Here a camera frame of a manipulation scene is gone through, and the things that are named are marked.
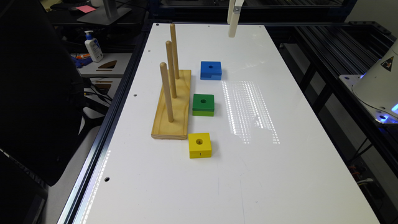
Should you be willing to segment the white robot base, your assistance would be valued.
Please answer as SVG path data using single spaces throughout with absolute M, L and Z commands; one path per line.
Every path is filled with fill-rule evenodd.
M 397 42 L 363 75 L 339 79 L 380 124 L 397 124 Z

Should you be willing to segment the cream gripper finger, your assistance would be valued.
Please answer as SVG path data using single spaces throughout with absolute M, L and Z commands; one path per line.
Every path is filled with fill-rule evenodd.
M 244 0 L 235 0 L 234 10 L 233 10 L 232 18 L 231 18 L 231 23 L 229 24 L 229 31 L 228 31 L 228 36 L 230 38 L 233 38 L 236 35 L 236 30 L 238 27 L 238 22 L 239 22 L 243 4 L 244 4 Z
M 229 0 L 227 23 L 231 23 L 231 18 L 234 10 L 235 0 Z

